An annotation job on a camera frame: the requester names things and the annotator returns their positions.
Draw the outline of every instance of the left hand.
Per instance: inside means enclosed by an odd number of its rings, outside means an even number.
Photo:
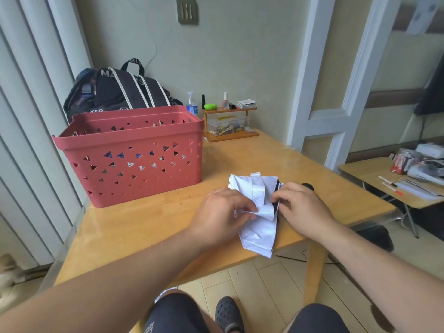
[[[229,241],[248,221],[256,218],[251,213],[241,213],[234,218],[237,209],[257,212],[258,208],[246,196],[228,187],[213,190],[203,200],[196,212],[189,230],[206,248]]]

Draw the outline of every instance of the black shorts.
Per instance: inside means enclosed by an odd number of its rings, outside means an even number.
[[[161,298],[148,317],[143,333],[210,333],[196,302],[183,293]],[[341,316],[322,304],[304,307],[289,333],[350,333]]]

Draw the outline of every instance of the pen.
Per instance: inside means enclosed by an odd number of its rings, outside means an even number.
[[[382,176],[378,175],[378,178],[380,178],[381,180],[384,180],[386,183],[388,183],[389,185],[393,186],[393,187],[397,187],[396,184],[394,184],[393,182],[387,180],[386,178],[383,178]]]
[[[392,186],[386,184],[385,182],[383,182],[382,184],[385,185],[387,188],[393,190],[396,194],[401,195],[401,196],[403,195],[402,192],[400,192],[399,190],[397,190],[397,189],[393,188]]]

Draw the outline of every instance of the white stripe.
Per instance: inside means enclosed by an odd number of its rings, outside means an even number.
[[[141,90],[140,87],[139,87],[139,84],[137,83],[136,77],[134,77],[133,74],[130,74],[130,75],[131,75],[131,77],[133,78],[134,83],[136,83],[137,89],[139,90],[140,95],[142,96],[143,101],[145,102],[145,105],[146,105],[147,107],[150,107],[150,106],[148,105],[147,100],[145,99],[145,96],[144,96],[143,93],[142,93],[142,90]]]
[[[153,101],[153,97],[151,96],[150,89],[148,89],[148,84],[147,84],[147,82],[145,81],[145,78],[143,78],[143,76],[141,76],[141,79],[142,79],[142,81],[143,81],[143,83],[144,83],[144,85],[145,85],[145,88],[147,89],[147,93],[148,93],[148,96],[150,97],[150,100],[151,100],[151,104],[152,104],[152,106],[153,106],[153,107],[156,107],[156,105],[154,104],[154,101]]]
[[[120,83],[120,79],[117,77],[117,73],[115,72],[115,70],[111,67],[108,68],[109,70],[111,70],[114,74],[115,79],[117,80],[117,83],[119,83],[120,86],[120,90],[122,90],[123,96],[125,97],[126,102],[128,103],[129,109],[132,110],[133,106],[130,103],[130,100],[128,99],[128,96],[126,95],[125,90],[123,89],[122,83]]]
[[[165,97],[166,103],[168,104],[168,106],[171,106],[170,101],[168,100],[168,97],[167,97],[166,93],[163,90],[163,87],[160,85],[160,83],[159,83],[159,81],[157,79],[156,79],[156,82],[159,84],[159,88],[162,91],[163,96]]]

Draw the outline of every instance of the light switch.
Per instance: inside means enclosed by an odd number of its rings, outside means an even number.
[[[176,0],[177,20],[180,24],[198,24],[196,0]]]

